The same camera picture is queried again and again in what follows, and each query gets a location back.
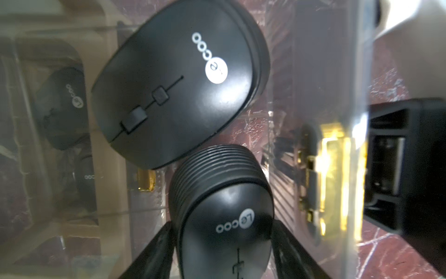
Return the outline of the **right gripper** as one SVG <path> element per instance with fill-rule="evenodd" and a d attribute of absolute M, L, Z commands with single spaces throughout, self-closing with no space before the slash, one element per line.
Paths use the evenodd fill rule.
<path fill-rule="evenodd" d="M 445 100 L 371 105 L 366 167 L 364 218 L 400 235 L 445 274 Z"/>

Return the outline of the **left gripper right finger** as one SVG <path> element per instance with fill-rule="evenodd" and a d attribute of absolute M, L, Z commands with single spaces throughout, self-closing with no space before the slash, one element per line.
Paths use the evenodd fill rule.
<path fill-rule="evenodd" d="M 280 220 L 272 223 L 271 242 L 279 279 L 330 278 Z"/>

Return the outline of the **beige drawer organizer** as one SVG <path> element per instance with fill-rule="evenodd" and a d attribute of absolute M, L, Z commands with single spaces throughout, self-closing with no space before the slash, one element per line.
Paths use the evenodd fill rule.
<path fill-rule="evenodd" d="M 131 33 L 118 1 L 1 2 L 3 279 L 116 279 L 131 264 L 127 163 L 92 107 Z"/>

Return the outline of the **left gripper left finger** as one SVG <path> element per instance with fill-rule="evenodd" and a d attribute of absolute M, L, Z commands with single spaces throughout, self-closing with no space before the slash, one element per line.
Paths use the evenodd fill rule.
<path fill-rule="evenodd" d="M 167 222 L 119 279 L 169 279 L 174 253 L 174 229 Z"/>

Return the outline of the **clear bottom drawer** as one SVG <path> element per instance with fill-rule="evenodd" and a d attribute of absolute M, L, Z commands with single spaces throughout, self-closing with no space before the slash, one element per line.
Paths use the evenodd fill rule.
<path fill-rule="evenodd" d="M 132 33 L 118 49 L 173 2 L 118 1 L 132 22 Z M 291 231 L 330 278 L 352 279 L 362 229 L 377 2 L 238 2 L 265 37 L 271 64 L 267 85 L 224 130 L 187 156 L 158 169 L 139 168 L 123 157 L 131 264 L 171 222 L 168 194 L 179 166 L 210 146 L 236 144 L 259 162 L 272 190 L 274 220 Z"/>

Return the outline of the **black Lecoo mouse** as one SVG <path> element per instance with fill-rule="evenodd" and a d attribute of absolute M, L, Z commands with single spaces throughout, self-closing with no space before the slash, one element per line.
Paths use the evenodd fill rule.
<path fill-rule="evenodd" d="M 238 1 L 175 1 L 111 57 L 92 88 L 109 145 L 142 169 L 179 160 L 264 91 L 265 37 Z"/>
<path fill-rule="evenodd" d="M 274 199 L 253 153 L 236 144 L 194 153 L 175 171 L 168 206 L 184 279 L 259 279 L 271 254 Z"/>

